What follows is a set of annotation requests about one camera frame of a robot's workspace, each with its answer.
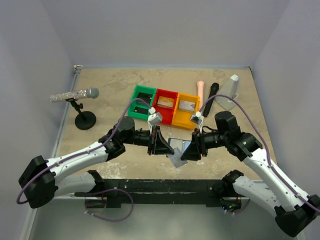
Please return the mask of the yellow plastic bin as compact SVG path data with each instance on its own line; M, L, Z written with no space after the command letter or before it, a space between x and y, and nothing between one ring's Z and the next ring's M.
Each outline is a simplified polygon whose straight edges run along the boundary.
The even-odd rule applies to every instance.
M180 109L180 102L187 101L194 104L193 111L185 111ZM196 124L190 120L192 114L196 113L199 109L200 98L197 95L190 95L179 92L176 99L176 106L172 117L171 124L175 127L192 130Z

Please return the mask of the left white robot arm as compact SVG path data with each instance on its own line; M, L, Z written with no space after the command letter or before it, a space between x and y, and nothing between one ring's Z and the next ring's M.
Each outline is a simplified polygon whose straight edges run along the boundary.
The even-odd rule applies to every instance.
M135 121L125 116L88 147L56 158L34 157L18 179L21 192L17 204L29 204L32 209L46 205L55 196L65 194L72 174L119 157L126 151L126 144L146 147L150 156L173 155L175 152L162 136L160 126L136 130Z

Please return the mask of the green plastic bin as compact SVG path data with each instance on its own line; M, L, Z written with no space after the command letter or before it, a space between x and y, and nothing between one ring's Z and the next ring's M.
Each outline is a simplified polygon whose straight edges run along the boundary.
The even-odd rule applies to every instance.
M131 96L131 99L133 100L133 99L137 98L137 96L138 96L138 94L139 94L140 92L152 94L153 96L152 96L151 103L148 104L149 106L152 106L153 101L154 101L154 97L155 97L155 95L156 95L156 90L157 90L157 89L156 89L156 88L153 88L153 87L148 87L148 86L143 86L143 85L136 85L136 86L135 86L135 89L134 89L134 91L133 91L133 94L132 94L132 96ZM127 115L128 115L129 117L132 117L132 118L136 118L136 119L141 119L141 120L147 121L147 120L148 120L149 113L148 113L148 115L143 115L143 114L135 113L135 112L134 112L134 108L135 108L135 107L140 107L140 108L144 108L144 109L148 109L148 110L149 110L149 108L148 108L144 103L142 103L142 102L140 102L140 101L135 101L134 103L132 103L132 104L130 105L130 107L129 107L128 111L127 111Z

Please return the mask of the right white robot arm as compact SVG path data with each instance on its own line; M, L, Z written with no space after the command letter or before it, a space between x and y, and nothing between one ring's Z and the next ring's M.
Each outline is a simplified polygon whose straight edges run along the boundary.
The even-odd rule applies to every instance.
M268 211L279 228L294 238L320 214L320 198L296 185L270 158L269 151L251 133L241 131L236 117L222 111L214 117L217 129L203 132L204 117L198 111L190 120L198 125L182 160L199 161L208 150L225 147L227 151L251 168L267 188L252 182L238 170L223 177L223 192L239 194Z

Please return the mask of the black leather card holder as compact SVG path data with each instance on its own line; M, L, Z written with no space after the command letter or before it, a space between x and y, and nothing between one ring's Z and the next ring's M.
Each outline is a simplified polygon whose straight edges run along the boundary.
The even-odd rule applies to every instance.
M191 144L190 140L184 140L179 138L169 138L168 144L173 148L178 148L181 153L184 153L185 150L189 147Z

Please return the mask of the red plastic bin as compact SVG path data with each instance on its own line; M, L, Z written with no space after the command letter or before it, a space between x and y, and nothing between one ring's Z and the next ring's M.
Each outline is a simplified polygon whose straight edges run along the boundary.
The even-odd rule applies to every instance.
M164 108L164 107L157 106L157 101L160 96L174 99L173 108ZM152 106L155 108L155 110L157 112L159 112L162 115L161 124L165 124L165 125L172 124L174 110L175 110L175 106L177 103L177 97L178 97L178 92L169 91L169 90L165 90L165 89L161 89L161 88L158 88L156 90Z

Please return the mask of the grey credit card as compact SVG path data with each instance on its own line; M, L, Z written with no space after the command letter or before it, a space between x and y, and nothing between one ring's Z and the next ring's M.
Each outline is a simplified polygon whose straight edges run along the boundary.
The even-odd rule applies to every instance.
M137 113L137 114L141 114L141 115L148 115L149 110L146 109L146 108L142 108L142 107L136 106L134 108L134 112Z

